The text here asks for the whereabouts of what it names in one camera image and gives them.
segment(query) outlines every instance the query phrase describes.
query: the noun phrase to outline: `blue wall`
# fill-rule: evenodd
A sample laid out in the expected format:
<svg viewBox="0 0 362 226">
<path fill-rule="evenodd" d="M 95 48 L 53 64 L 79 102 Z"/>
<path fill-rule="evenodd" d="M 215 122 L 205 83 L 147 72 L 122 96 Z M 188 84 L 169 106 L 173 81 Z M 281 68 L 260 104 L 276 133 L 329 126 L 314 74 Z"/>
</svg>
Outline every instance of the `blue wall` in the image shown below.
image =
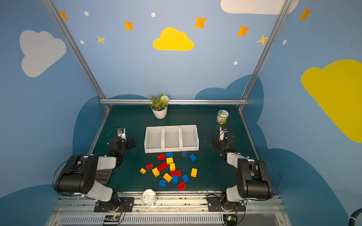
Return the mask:
<svg viewBox="0 0 362 226">
<path fill-rule="evenodd" d="M 211 93 L 199 92 L 226 89 L 253 72 L 263 49 L 257 41 L 262 34 L 268 37 L 276 19 L 276 15 L 227 13 L 220 0 L 55 2 L 66 12 L 66 23 L 108 98 L 163 93 L 174 99 L 212 99 Z M 196 17 L 207 18 L 204 29 L 194 28 Z M 133 22 L 133 30 L 125 30 L 123 21 Z M 245 37 L 236 36 L 240 25 L 250 27 Z M 155 49 L 153 41 L 167 27 L 185 32 L 194 48 Z M 104 44 L 97 42 L 97 36 L 105 38 Z M 239 99 L 244 88 L 222 96 Z"/>
<path fill-rule="evenodd" d="M 303 22 L 305 7 L 312 12 Z M 282 169 L 280 193 L 292 225 L 347 225 L 361 207 L 362 144 L 342 133 L 301 82 L 312 67 L 362 62 L 361 12 L 361 1 L 300 0 L 243 108 L 260 158 Z"/>
<path fill-rule="evenodd" d="M 0 19 L 1 224 L 18 219 L 21 205 L 38 203 L 20 215 L 29 225 L 44 225 L 58 196 L 49 185 L 52 174 L 72 154 L 76 137 L 83 142 L 74 151 L 87 153 L 105 108 L 93 98 L 96 93 L 67 44 L 66 53 L 41 75 L 24 73 L 23 31 L 46 31 L 65 42 L 41 0 L 2 1 Z M 74 131 L 76 122 L 78 128 L 91 125 Z M 20 202 L 24 195 L 32 197 Z"/>
</svg>

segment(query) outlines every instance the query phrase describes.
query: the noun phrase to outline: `yellow lego brick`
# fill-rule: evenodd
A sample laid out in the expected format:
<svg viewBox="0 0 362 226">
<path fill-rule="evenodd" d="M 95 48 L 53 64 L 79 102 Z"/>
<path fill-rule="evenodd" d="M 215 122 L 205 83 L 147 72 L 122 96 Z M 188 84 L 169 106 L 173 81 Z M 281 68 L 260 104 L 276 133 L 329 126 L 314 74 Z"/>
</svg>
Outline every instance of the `yellow lego brick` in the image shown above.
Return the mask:
<svg viewBox="0 0 362 226">
<path fill-rule="evenodd" d="M 158 171 L 157 168 L 154 168 L 154 169 L 152 170 L 152 173 L 155 175 L 155 177 L 158 176 L 158 175 L 160 175 L 160 172 Z"/>
<path fill-rule="evenodd" d="M 174 171 L 175 170 L 175 163 L 171 163 L 170 164 L 170 171 Z"/>
<path fill-rule="evenodd" d="M 167 163 L 167 165 L 170 165 L 171 163 L 173 163 L 173 158 L 167 158 L 166 163 Z"/>
<path fill-rule="evenodd" d="M 192 176 L 192 177 L 196 177 L 196 174 L 197 174 L 197 169 L 192 168 L 192 170 L 191 170 L 191 176 Z"/>
<path fill-rule="evenodd" d="M 168 173 L 165 173 L 165 175 L 163 176 L 163 178 L 165 180 L 167 180 L 167 182 L 170 182 L 172 180 L 172 176 L 168 175 Z"/>
</svg>

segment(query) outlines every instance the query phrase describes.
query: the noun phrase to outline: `dark green table surface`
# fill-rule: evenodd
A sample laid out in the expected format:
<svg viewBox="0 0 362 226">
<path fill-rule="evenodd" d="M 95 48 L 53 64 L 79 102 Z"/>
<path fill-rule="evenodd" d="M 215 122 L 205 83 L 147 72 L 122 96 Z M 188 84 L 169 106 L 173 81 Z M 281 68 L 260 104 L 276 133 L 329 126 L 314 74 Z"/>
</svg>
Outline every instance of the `dark green table surface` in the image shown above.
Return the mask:
<svg viewBox="0 0 362 226">
<path fill-rule="evenodd" d="M 94 155 L 104 154 L 107 134 L 109 133 L 109 138 L 115 136 L 117 128 L 111 129 L 115 126 L 126 128 L 128 140 L 135 136 L 137 147 L 126 151 L 124 162 L 120 168 L 113 170 L 107 186 L 118 192 L 144 191 L 149 188 L 155 191 L 178 191 L 177 185 L 172 182 L 167 183 L 166 187 L 158 185 L 165 173 L 170 174 L 170 167 L 160 172 L 158 177 L 151 170 L 147 170 L 145 174 L 140 173 L 140 169 L 145 169 L 147 164 L 152 163 L 156 167 L 164 162 L 158 161 L 157 156 L 165 154 L 146 154 L 143 143 L 147 126 L 189 124 L 197 125 L 199 150 L 188 151 L 187 157 L 182 157 L 181 152 L 173 152 L 176 170 L 181 170 L 182 175 L 187 174 L 190 179 L 183 191 L 224 191 L 236 185 L 236 168 L 221 160 L 219 150 L 210 146 L 211 138 L 219 134 L 220 125 L 216 122 L 216 115 L 220 109 L 229 112 L 225 125 L 229 132 L 235 134 L 236 151 L 256 158 L 236 106 L 170 105 L 164 119 L 157 119 L 146 106 L 113 106 L 93 151 Z M 197 157 L 195 162 L 189 158 L 191 154 Z M 192 168 L 197 168 L 195 178 L 191 177 Z M 178 177 L 178 183 L 182 181 L 182 177 Z"/>
</svg>

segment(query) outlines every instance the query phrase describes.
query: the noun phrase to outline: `lego brick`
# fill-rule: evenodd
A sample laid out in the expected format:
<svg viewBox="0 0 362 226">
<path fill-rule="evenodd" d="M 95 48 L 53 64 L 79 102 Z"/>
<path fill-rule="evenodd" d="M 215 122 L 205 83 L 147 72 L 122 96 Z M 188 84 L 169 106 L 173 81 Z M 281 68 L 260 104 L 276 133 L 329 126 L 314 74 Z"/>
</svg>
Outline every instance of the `lego brick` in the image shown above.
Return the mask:
<svg viewBox="0 0 362 226">
<path fill-rule="evenodd" d="M 191 170 L 191 176 L 192 176 L 192 177 L 196 177 L 196 174 L 197 174 L 197 169 L 192 168 L 192 170 Z"/>
<path fill-rule="evenodd" d="M 146 165 L 146 170 L 149 170 L 149 169 L 152 169 L 152 168 L 153 168 L 153 165 L 152 165 L 152 164 Z"/>
<path fill-rule="evenodd" d="M 159 186 L 165 187 L 166 186 L 166 181 L 165 180 L 160 180 Z"/>
<path fill-rule="evenodd" d="M 159 159 L 159 161 L 161 161 L 161 160 L 165 159 L 166 156 L 164 154 L 162 154 L 162 155 L 157 156 L 157 158 Z"/>
<path fill-rule="evenodd" d="M 168 175 L 168 173 L 165 173 L 165 175 L 163 175 L 163 178 L 167 180 L 167 182 L 170 182 L 172 180 L 172 176 Z"/>
<path fill-rule="evenodd" d="M 184 180 L 185 183 L 189 182 L 189 176 L 187 174 L 182 176 L 182 179 Z"/>
<path fill-rule="evenodd" d="M 152 170 L 152 173 L 155 175 L 155 177 L 158 176 L 158 175 L 160 175 L 160 172 L 158 171 L 157 168 L 154 168 L 154 169 Z"/>
<path fill-rule="evenodd" d="M 172 176 L 172 183 L 173 183 L 173 184 L 177 184 L 177 183 L 178 183 L 177 176 Z"/>
<path fill-rule="evenodd" d="M 162 170 L 167 168 L 167 164 L 164 162 L 156 168 L 158 169 L 159 172 L 161 172 Z"/>
<path fill-rule="evenodd" d="M 170 164 L 170 171 L 174 171 L 176 168 L 175 168 L 175 163 L 171 163 Z"/>
<path fill-rule="evenodd" d="M 194 162 L 197 158 L 194 154 L 190 155 L 190 159 Z"/>
<path fill-rule="evenodd" d="M 166 158 L 167 165 L 173 163 L 173 158 Z"/>
<path fill-rule="evenodd" d="M 184 182 L 180 183 L 179 185 L 177 185 L 178 188 L 180 189 L 180 191 L 182 191 L 182 189 L 186 188 L 186 185 Z"/>
<path fill-rule="evenodd" d="M 181 176 L 181 170 L 174 170 L 174 171 L 171 171 L 171 176 Z"/>
</svg>

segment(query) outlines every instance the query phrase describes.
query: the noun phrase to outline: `ventilation grille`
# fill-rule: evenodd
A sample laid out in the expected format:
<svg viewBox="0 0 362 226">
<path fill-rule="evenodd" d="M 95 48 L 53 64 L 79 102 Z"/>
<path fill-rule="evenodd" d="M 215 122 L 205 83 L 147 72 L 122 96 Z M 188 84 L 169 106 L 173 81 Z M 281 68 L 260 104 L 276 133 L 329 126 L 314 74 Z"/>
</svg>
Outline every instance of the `ventilation grille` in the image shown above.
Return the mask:
<svg viewBox="0 0 362 226">
<path fill-rule="evenodd" d="M 63 216 L 60 225 L 100 225 L 103 220 L 103 216 L 71 215 Z"/>
<path fill-rule="evenodd" d="M 96 181 L 101 184 L 106 184 L 111 177 L 112 169 L 110 170 L 98 170 L 96 173 Z"/>
<path fill-rule="evenodd" d="M 133 216 L 126 215 L 125 219 L 120 223 L 122 224 L 211 224 L 211 223 L 224 223 L 221 215 L 216 214 L 184 214 L 184 215 L 146 215 L 146 216 Z"/>
</svg>

